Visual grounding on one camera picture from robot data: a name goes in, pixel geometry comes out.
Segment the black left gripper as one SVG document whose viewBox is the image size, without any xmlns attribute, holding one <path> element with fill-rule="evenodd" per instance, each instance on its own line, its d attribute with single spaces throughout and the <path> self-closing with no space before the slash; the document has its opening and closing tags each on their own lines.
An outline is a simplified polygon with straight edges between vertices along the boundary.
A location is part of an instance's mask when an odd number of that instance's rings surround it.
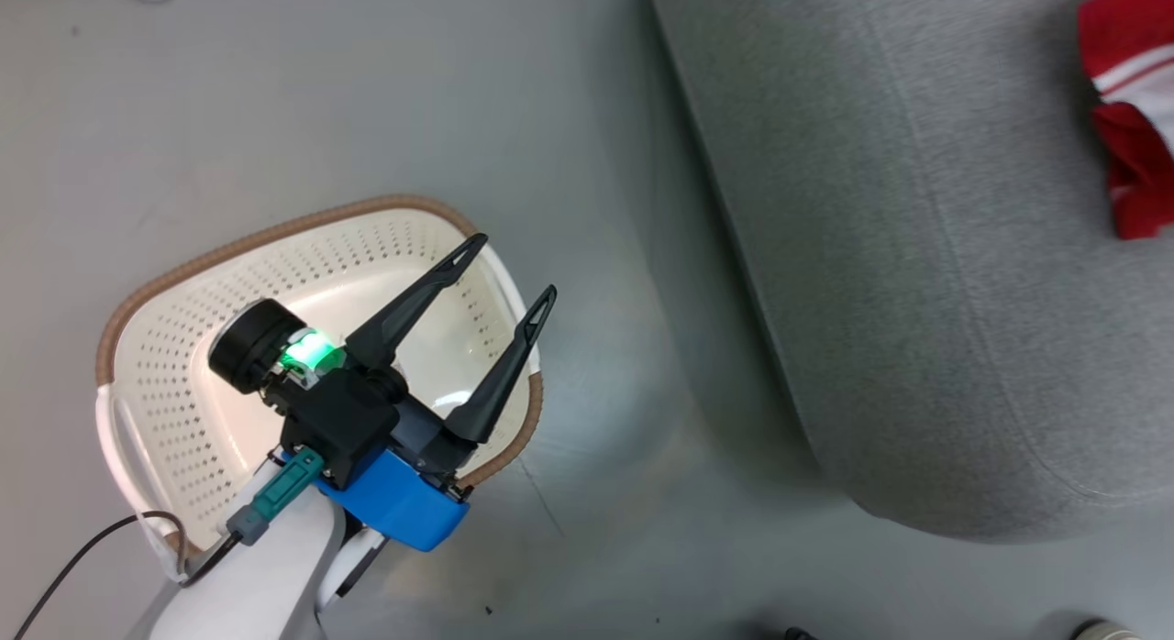
<svg viewBox="0 0 1174 640">
<path fill-rule="evenodd" d="M 281 447 L 311 449 L 328 484 L 360 480 L 385 452 L 431 481 L 448 481 L 502 417 L 556 302 L 549 284 L 517 322 L 513 339 L 467 400 L 445 420 L 412 396 L 394 353 L 429 306 L 456 285 L 488 236 L 477 233 L 336 344 L 281 302 L 247 306 L 212 342 L 214 373 L 257 395 L 282 418 Z"/>
</svg>

